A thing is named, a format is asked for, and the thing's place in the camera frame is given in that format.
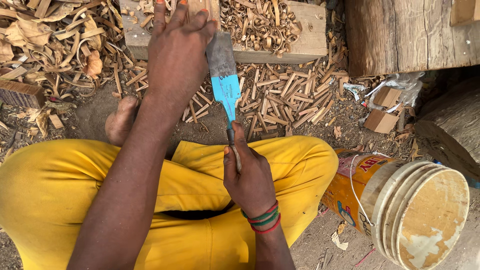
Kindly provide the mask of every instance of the bare foot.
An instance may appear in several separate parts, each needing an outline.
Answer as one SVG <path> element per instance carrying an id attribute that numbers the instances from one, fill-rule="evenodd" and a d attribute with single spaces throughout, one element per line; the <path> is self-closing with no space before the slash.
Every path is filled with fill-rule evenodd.
<path id="1" fill-rule="evenodd" d="M 120 102 L 117 111 L 112 112 L 105 121 L 105 132 L 111 144 L 122 147 L 133 126 L 137 97 L 126 96 Z"/>

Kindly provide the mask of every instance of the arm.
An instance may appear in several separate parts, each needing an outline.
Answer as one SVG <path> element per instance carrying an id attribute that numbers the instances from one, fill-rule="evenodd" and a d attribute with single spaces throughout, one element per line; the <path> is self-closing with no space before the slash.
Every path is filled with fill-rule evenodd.
<path id="1" fill-rule="evenodd" d="M 230 147 L 225 147 L 223 183 L 232 200 L 240 205 L 248 217 L 259 217 L 276 201 L 270 165 L 264 156 L 248 147 L 243 127 L 237 122 L 233 122 L 232 127 L 235 131 L 235 147 L 240 155 L 242 171 L 237 173 L 235 154 Z M 266 231 L 273 228 L 277 220 L 278 217 L 255 229 Z M 268 233 L 256 233 L 255 247 L 255 269 L 295 269 L 281 225 Z"/>
<path id="2" fill-rule="evenodd" d="M 67 269 L 133 269 L 155 207 L 168 139 L 188 101 L 206 76 L 205 48 L 216 22 L 199 12 L 186 26 L 181 1 L 165 24 L 157 0 L 149 44 L 149 94 L 133 128 L 95 197 Z"/>

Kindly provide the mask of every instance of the bracelet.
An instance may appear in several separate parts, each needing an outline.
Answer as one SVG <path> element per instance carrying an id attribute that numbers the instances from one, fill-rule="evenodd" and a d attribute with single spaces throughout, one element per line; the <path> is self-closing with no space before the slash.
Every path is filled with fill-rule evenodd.
<path id="1" fill-rule="evenodd" d="M 264 221 L 255 222 L 255 221 L 253 221 L 251 219 L 248 219 L 248 218 L 247 218 L 247 220 L 248 220 L 248 222 L 250 223 L 251 226 L 263 226 L 265 224 L 268 224 L 268 223 L 272 222 L 279 214 L 280 214 L 280 210 L 277 207 L 275 213 L 273 213 L 273 215 L 270 218 L 268 218 Z"/>
<path id="2" fill-rule="evenodd" d="M 247 214 L 245 214 L 245 212 L 243 212 L 243 210 L 240 209 L 240 212 L 241 212 L 241 214 L 243 215 L 243 217 L 246 218 L 246 219 L 250 219 L 250 220 L 252 220 L 252 221 L 261 221 L 261 220 L 266 219 L 268 216 L 270 216 L 270 214 L 271 214 L 273 211 L 276 211 L 277 208 L 278 208 L 278 200 L 275 201 L 275 204 L 274 204 L 269 210 L 267 210 L 267 212 L 266 212 L 265 214 L 260 215 L 259 217 L 256 217 L 256 218 L 252 218 L 252 219 L 250 219 L 250 218 L 247 216 Z"/>
<path id="3" fill-rule="evenodd" d="M 282 219 L 282 214 L 279 213 L 278 214 L 278 220 L 276 221 L 275 225 L 273 225 L 272 228 L 270 228 L 266 231 L 259 231 L 259 230 L 255 229 L 253 226 L 251 226 L 251 225 L 250 226 L 252 227 L 252 230 L 256 233 L 259 233 L 259 234 L 269 233 L 269 232 L 273 231 L 274 229 L 276 229 L 278 227 L 278 225 L 280 224 L 280 219 Z"/>

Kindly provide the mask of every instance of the hand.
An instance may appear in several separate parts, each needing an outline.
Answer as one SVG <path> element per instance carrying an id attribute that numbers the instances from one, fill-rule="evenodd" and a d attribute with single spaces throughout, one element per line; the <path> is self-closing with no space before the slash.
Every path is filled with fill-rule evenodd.
<path id="1" fill-rule="evenodd" d="M 157 0 L 148 44 L 149 92 L 160 97 L 167 111 L 180 114 L 208 72 L 205 49 L 217 21 L 207 22 L 208 11 L 202 10 L 184 26 L 188 4 L 182 0 L 166 25 L 165 10 L 164 0 Z"/>
<path id="2" fill-rule="evenodd" d="M 231 147 L 226 146 L 223 185 L 245 214 L 249 218 L 256 218 L 267 212 L 276 201 L 270 164 L 264 156 L 248 147 L 240 123 L 232 122 L 232 128 L 242 170 L 240 174 L 237 173 L 235 154 Z"/>

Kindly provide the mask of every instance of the tree stump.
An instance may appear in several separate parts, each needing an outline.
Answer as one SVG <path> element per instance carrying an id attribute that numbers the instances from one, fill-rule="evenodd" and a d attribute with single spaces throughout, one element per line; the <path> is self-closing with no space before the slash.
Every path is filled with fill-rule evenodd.
<path id="1" fill-rule="evenodd" d="M 480 179 L 480 77 L 458 84 L 427 104 L 415 130 L 436 160 Z"/>

